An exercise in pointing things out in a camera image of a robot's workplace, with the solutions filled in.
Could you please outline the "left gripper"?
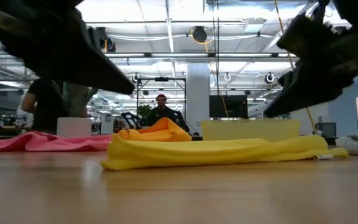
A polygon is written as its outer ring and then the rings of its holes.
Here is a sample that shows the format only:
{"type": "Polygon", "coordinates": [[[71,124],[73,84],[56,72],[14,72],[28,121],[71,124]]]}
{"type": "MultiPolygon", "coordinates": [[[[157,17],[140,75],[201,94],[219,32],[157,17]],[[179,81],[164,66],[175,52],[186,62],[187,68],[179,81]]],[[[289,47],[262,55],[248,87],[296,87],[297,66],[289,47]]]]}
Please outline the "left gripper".
{"type": "Polygon", "coordinates": [[[0,1],[0,49],[40,77],[125,95],[135,86],[101,51],[102,29],[74,15],[79,1],[0,1]]]}

